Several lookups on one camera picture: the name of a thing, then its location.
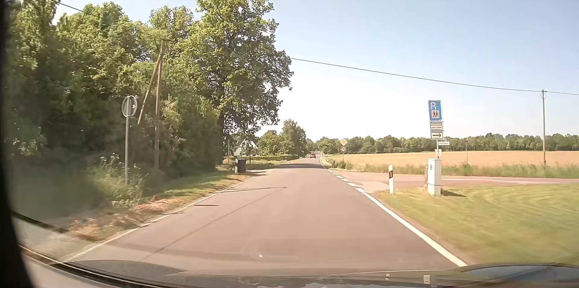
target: black bin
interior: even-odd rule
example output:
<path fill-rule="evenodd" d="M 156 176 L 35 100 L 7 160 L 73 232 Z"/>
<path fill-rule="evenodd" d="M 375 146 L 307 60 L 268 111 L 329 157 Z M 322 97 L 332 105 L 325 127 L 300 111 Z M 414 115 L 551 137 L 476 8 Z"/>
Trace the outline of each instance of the black bin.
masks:
<path fill-rule="evenodd" d="M 235 172 L 245 173 L 246 170 L 245 159 L 237 159 L 237 162 L 235 163 Z"/>

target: road edge line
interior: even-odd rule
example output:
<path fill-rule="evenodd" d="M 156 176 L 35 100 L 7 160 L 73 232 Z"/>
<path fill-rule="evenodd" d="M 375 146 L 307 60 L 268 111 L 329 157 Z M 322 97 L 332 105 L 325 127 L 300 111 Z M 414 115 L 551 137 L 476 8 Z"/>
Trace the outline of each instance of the road edge line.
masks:
<path fill-rule="evenodd" d="M 229 188 L 232 188 L 232 187 L 236 187 L 236 186 L 238 186 L 238 185 L 240 185 L 240 184 L 243 184 L 243 183 L 245 183 L 245 182 L 249 182 L 249 181 L 251 181 L 252 179 L 254 179 L 254 178 L 256 178 L 256 177 L 257 177 L 257 176 L 253 176 L 253 177 L 251 177 L 251 178 L 249 178 L 249 179 L 247 179 L 247 180 L 244 180 L 243 182 L 239 182 L 239 183 L 237 183 L 237 184 L 235 184 L 235 185 L 231 185 L 230 187 L 227 187 L 227 188 L 225 188 L 225 189 L 229 189 Z M 143 224 L 137 226 L 136 228 L 130 229 L 130 230 L 124 232 L 124 233 L 120 233 L 119 235 L 113 236 L 113 237 L 105 240 L 104 242 L 100 242 L 100 243 L 98 243 L 97 245 L 91 246 L 91 247 L 89 247 L 89 248 L 87 248 L 87 249 L 85 249 L 85 250 L 83 250 L 83 251 L 80 251 L 79 253 L 76 253 L 75 255 L 67 258 L 67 259 L 66 259 L 65 261 L 63 261 L 63 262 L 70 262 L 70 261 L 72 261 L 73 259 L 75 259 L 75 258 L 77 258 L 77 257 L 79 257 L 79 256 L 81 256 L 81 255 L 85 255 L 86 253 L 89 253 L 90 251 L 92 251 L 92 250 L 94 250 L 94 249 L 96 249 L 96 248 L 98 248 L 98 247 L 101 247 L 102 245 L 105 245 L 105 244 L 108 244 L 108 243 L 110 243 L 110 242 L 112 242 L 112 241 L 114 241 L 114 240 L 117 240 L 117 239 L 119 239 L 119 238 L 121 238 L 121 237 L 123 237 L 123 236 L 125 236 L 125 235 L 127 235 L 127 234 L 129 234 L 129 233 L 134 232 L 135 230 L 137 230 L 137 229 L 139 229 L 139 228 L 143 228 L 143 227 L 148 226 L 149 224 L 156 223 L 157 221 L 163 220 L 163 219 L 165 219 L 166 217 L 169 217 L 170 215 L 172 215 L 172 214 L 174 214 L 174 213 L 183 211 L 183 210 L 187 209 L 188 207 L 194 206 L 195 204 L 197 204 L 197 203 L 199 203 L 199 202 L 201 202 L 201 201 L 203 201 L 203 200 L 206 200 L 206 199 L 208 199 L 208 198 L 210 198 L 210 197 L 212 197 L 212 196 L 214 196 L 214 195 L 217 195 L 217 194 L 219 194 L 219 193 L 221 193 L 221 192 L 223 192 L 223 191 L 224 191 L 224 190 L 221 190 L 221 191 L 219 191 L 219 192 L 214 192 L 214 193 L 212 193 L 211 195 L 207 195 L 207 196 L 205 196 L 205 197 L 203 197 L 203 198 L 201 198 L 201 199 L 199 199 L 199 200 L 197 200 L 197 201 L 194 201 L 193 203 L 187 204 L 187 205 L 184 206 L 184 207 L 180 207 L 179 209 L 176 209 L 176 210 L 172 211 L 172 212 L 169 213 L 169 214 L 164 214 L 163 216 L 160 216 L 160 217 L 157 217 L 157 218 L 155 218 L 155 219 L 153 219 L 153 220 L 147 221 L 146 223 L 143 223 Z"/>
<path fill-rule="evenodd" d="M 411 225 L 409 222 L 402 219 L 399 215 L 395 214 L 394 211 L 388 209 L 384 204 L 382 204 L 380 201 L 376 200 L 372 195 L 369 195 L 366 192 L 360 192 L 360 193 L 364 194 L 368 199 L 370 199 L 372 202 L 376 203 L 380 208 L 382 208 L 382 210 L 386 211 L 390 216 L 392 216 L 392 218 L 398 220 L 399 223 L 401 223 L 406 228 L 411 230 L 411 232 L 415 233 L 418 237 L 422 238 L 423 241 L 425 241 L 428 245 L 430 245 L 432 248 L 434 248 L 438 253 L 442 254 L 442 256 L 446 257 L 450 262 L 453 262 L 454 264 L 456 264 L 459 267 L 466 267 L 468 265 L 463 260 L 460 260 L 459 257 L 455 256 L 454 254 L 449 252 L 446 248 L 442 247 L 440 244 L 435 242 L 428 235 L 419 231 L 416 227 Z"/>

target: power line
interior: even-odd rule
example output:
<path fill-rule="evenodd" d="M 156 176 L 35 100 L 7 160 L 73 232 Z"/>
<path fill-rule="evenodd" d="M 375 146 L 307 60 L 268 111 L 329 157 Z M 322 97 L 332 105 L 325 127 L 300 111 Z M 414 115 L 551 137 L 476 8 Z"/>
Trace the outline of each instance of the power line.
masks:
<path fill-rule="evenodd" d="M 541 92 L 541 91 L 542 91 L 542 90 L 530 90 L 530 89 L 514 89 L 514 88 L 503 88 L 503 87 L 491 87 L 491 86 L 482 86 L 482 85 L 478 85 L 478 84 L 463 84 L 463 83 L 461 83 L 461 82 L 452 82 L 452 81 L 444 81 L 444 80 L 438 80 L 438 79 L 421 78 L 421 77 L 414 77 L 414 76 L 405 75 L 405 74 L 390 73 L 390 72 L 383 72 L 383 71 L 376 71 L 376 70 L 368 70 L 368 69 L 365 69 L 365 68 L 349 67 L 349 66 L 346 66 L 346 65 L 339 65 L 339 64 L 331 64 L 331 63 L 326 63 L 326 62 L 318 62 L 318 61 L 311 61 L 311 60 L 296 59 L 296 58 L 294 58 L 294 57 L 291 57 L 291 59 L 292 59 L 292 60 L 296 60 L 296 61 L 302 61 L 302 62 L 310 62 L 310 63 L 330 65 L 330 66 L 333 66 L 333 67 L 349 68 L 349 69 L 352 69 L 352 70 L 359 70 L 359 71 L 366 71 L 366 72 L 374 72 L 374 73 L 380 73 L 380 74 L 394 75 L 394 76 L 396 76 L 396 77 L 405 77 L 405 78 L 412 78 L 412 79 L 418 79 L 418 80 L 426 80 L 426 81 L 433 81 L 433 82 L 442 82 L 443 84 L 458 84 L 458 85 L 460 85 L 460 86 L 469 86 L 469 87 L 478 87 L 478 88 L 487 88 L 487 89 L 497 89 L 497 90 L 521 91 L 521 92 Z M 559 93 L 559 94 L 571 94 L 571 95 L 574 95 L 574 96 L 579 96 L 579 93 L 555 92 L 555 91 L 547 91 L 547 90 L 545 90 L 545 92 Z"/>
<path fill-rule="evenodd" d="M 87 12 L 87 11 L 84 11 L 84 10 L 81 10 L 81 9 L 78 9 L 78 8 L 75 8 L 74 6 L 70 6 L 70 5 L 68 5 L 68 4 L 61 3 L 60 1 L 56 1 L 56 0 L 49 0 L 49 1 L 52 1 L 52 2 L 54 2 L 54 3 L 56 3 L 56 4 L 64 5 L 64 6 L 68 7 L 68 8 L 74 9 L 74 10 L 79 11 L 79 12 L 83 12 L 84 14 L 88 14 L 89 16 L 93 16 L 93 17 L 100 18 L 100 16 L 98 16 L 98 15 L 96 15 L 96 14 L 92 14 L 92 13 L 89 13 L 89 12 Z M 151 33 L 148 33 L 148 32 L 146 32 L 146 31 L 143 31 L 142 34 L 144 34 L 144 35 L 149 35 L 149 36 L 151 36 L 153 39 L 157 39 L 157 37 L 156 37 L 155 35 L 152 35 Z"/>

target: white utility box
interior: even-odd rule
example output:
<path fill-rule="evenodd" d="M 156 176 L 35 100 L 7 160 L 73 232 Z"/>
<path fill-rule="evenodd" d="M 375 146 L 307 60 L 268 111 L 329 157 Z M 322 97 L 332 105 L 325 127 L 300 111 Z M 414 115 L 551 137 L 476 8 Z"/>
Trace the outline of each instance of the white utility box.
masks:
<path fill-rule="evenodd" d="M 442 159 L 429 158 L 428 191 L 431 195 L 440 195 L 442 184 Z"/>

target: car hood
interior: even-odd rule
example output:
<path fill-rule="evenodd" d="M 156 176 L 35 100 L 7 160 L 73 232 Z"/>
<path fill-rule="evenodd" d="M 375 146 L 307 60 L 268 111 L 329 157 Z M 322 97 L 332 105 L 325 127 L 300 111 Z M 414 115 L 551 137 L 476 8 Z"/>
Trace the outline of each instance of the car hood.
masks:
<path fill-rule="evenodd" d="M 114 280 L 159 287 L 203 288 L 358 288 L 358 287 L 577 287 L 579 268 L 545 263 L 494 263 L 450 270 L 376 271 L 322 276 L 264 277 L 256 275 L 207 275 L 146 262 L 91 260 L 53 264 L 62 270 L 115 285 Z M 553 277 L 552 268 L 567 269 L 564 280 Z"/>

